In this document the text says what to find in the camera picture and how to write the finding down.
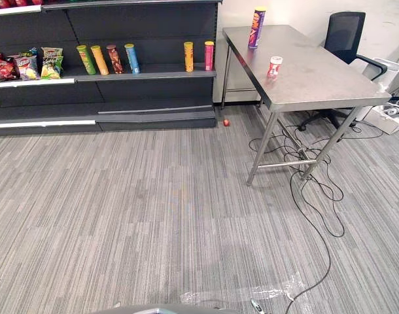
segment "clear plastic sheet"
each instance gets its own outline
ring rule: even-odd
[[[278,287],[261,286],[238,288],[233,290],[216,290],[202,292],[186,292],[180,295],[183,304],[203,305],[208,304],[227,304],[230,302],[246,302],[250,299],[256,301],[270,300],[280,296],[285,296],[293,301],[294,297],[305,289],[304,283],[300,280],[300,274],[295,273],[288,281],[281,283]],[[304,294],[300,296],[299,307],[301,313],[311,313],[311,306],[308,297]]]

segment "office chair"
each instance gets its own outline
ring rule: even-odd
[[[360,59],[378,67],[380,69],[380,74],[372,79],[375,80],[377,77],[387,72],[387,66],[356,54],[361,39],[362,28],[364,27],[364,20],[364,12],[339,12],[332,14],[329,19],[328,33],[326,35],[324,48],[348,64],[355,59]],[[323,109],[318,110],[318,112],[319,113],[314,116],[304,120],[298,129],[304,131],[308,123],[320,118],[329,119],[335,128],[339,128],[340,123],[338,121],[338,116],[342,118],[347,117],[347,114],[335,109]]]

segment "white shelf strip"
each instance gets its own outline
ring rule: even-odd
[[[88,126],[88,125],[93,125],[93,124],[95,124],[95,120],[13,122],[13,123],[0,123],[0,129],[30,128],[30,127],[45,127],[45,126]]]
[[[12,14],[22,14],[22,13],[33,13],[41,12],[41,5],[26,5],[24,7],[13,7],[7,9],[0,9],[1,15],[12,15]]]
[[[74,84],[74,78],[59,78],[58,80],[11,80],[8,82],[0,82],[0,88],[7,87],[24,87],[24,86],[40,86],[40,85],[59,85]]]

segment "small snack can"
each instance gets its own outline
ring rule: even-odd
[[[86,71],[88,74],[93,75],[96,74],[96,69],[94,67],[94,64],[90,58],[88,48],[86,47],[85,44],[82,44],[80,46],[76,47],[78,53],[80,54],[80,57],[82,58],[82,62],[84,67],[86,68]]]
[[[118,51],[116,51],[116,46],[114,44],[109,44],[107,46],[109,57],[111,58],[111,62],[113,63],[113,68],[116,74],[122,74],[124,72],[121,62],[120,56],[118,55]]]
[[[108,71],[107,64],[105,63],[105,59],[103,58],[101,47],[96,45],[96,46],[90,47],[90,49],[92,50],[92,53],[94,54],[97,67],[99,68],[99,72],[101,72],[102,75],[108,75],[109,71]]]
[[[214,56],[214,42],[206,41],[205,42],[205,70],[206,71],[213,70],[213,56]]]
[[[184,43],[185,51],[185,70],[186,72],[192,72],[194,70],[194,43],[187,41]]]
[[[269,64],[268,77],[275,78],[278,75],[279,68],[283,62],[282,57],[274,56],[271,57],[271,63]]]
[[[127,52],[128,61],[130,63],[132,73],[140,73],[139,62],[137,61],[137,55],[135,54],[134,44],[126,44],[124,48]]]

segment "white wall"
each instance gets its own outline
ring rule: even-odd
[[[221,101],[227,53],[221,30],[223,27],[250,26],[254,7],[262,5],[267,7],[265,25],[290,24],[317,44],[326,37],[329,15],[346,10],[365,12],[358,53],[369,58],[399,59],[399,0],[223,0],[218,11],[215,102]],[[355,61],[352,66],[362,72],[365,64]],[[234,56],[230,67],[229,88],[252,87]],[[236,77],[235,86],[233,79],[230,83],[233,77]],[[226,101],[255,100],[257,97],[255,92],[236,92],[229,93]]]

